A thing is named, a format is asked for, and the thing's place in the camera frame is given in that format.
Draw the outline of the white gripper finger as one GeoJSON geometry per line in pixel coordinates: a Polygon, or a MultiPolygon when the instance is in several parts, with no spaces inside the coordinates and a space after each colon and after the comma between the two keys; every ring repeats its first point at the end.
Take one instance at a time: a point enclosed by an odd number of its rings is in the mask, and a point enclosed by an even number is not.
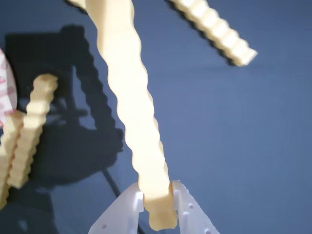
{"type": "Polygon", "coordinates": [[[209,217],[179,181],[172,182],[174,209],[177,211],[181,234],[219,234],[209,217]]]}
{"type": "Polygon", "coordinates": [[[88,234],[136,234],[139,214],[143,211],[143,192],[134,183],[106,209],[88,234]]]}

